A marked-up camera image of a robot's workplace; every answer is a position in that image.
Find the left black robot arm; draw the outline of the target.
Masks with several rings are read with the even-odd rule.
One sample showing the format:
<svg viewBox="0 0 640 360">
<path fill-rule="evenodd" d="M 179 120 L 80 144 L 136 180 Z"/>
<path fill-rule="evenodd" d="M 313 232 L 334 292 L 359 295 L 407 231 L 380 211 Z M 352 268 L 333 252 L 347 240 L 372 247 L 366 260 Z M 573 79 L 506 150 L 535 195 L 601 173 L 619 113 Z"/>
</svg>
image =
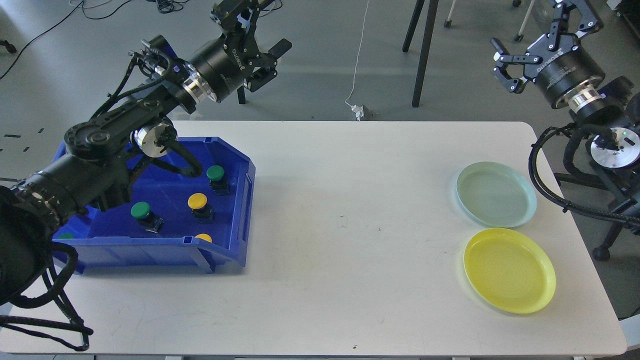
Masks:
<svg viewBox="0 0 640 360">
<path fill-rule="evenodd" d="M 133 186 L 148 166 L 188 178 L 200 176 L 199 160 L 178 141 L 168 119 L 181 107 L 192 114 L 210 99 L 233 92 L 245 102 L 277 76 L 279 58 L 291 48 L 281 39 L 261 52 L 258 19 L 272 0 L 222 0 L 210 18 L 221 34 L 191 59 L 176 55 L 162 35 L 132 51 L 118 88 L 88 121 L 64 135 L 66 154 L 12 187 L 1 187 L 1 303 L 36 309 L 54 303 L 67 322 L 2 316 L 1 326 L 52 340 L 77 352 L 89 349 L 93 330 L 85 325 L 64 287 L 78 251 L 54 234 L 92 207 L 106 212 L 131 201 Z"/>
</svg>

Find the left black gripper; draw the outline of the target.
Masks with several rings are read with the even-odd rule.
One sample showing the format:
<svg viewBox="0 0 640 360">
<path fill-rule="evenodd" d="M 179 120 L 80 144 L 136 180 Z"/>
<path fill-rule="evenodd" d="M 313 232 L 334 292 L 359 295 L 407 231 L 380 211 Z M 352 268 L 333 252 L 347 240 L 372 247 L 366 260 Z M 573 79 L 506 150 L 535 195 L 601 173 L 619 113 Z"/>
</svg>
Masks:
<svg viewBox="0 0 640 360">
<path fill-rule="evenodd" d="M 245 89 L 256 92 L 278 76 L 279 59 L 293 47 L 281 39 L 266 53 L 258 48 L 254 34 L 260 13 L 272 0 L 221 0 L 212 5 L 210 19 L 222 30 L 189 58 L 204 97 L 221 103 L 234 92 L 238 103 L 246 101 Z"/>
</svg>

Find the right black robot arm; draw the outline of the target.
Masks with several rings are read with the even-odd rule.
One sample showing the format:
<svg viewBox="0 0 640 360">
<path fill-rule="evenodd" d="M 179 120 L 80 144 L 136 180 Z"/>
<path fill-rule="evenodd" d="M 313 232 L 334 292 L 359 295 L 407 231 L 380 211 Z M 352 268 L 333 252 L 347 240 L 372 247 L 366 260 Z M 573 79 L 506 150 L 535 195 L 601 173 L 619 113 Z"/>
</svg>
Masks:
<svg viewBox="0 0 640 360">
<path fill-rule="evenodd" d="M 541 194 L 571 211 L 637 231 L 639 229 L 639 96 L 624 76 L 603 84 L 605 73 L 581 44 L 604 26 L 587 0 L 551 0 L 549 30 L 526 48 L 510 54 L 492 38 L 493 76 L 506 91 L 520 94 L 533 83 L 553 109 L 569 108 L 572 123 L 551 127 L 532 146 L 529 174 Z M 569 142 L 563 166 L 569 182 L 609 191 L 610 210 L 570 202 L 553 193 L 538 175 L 538 152 L 553 135 Z"/>
</svg>

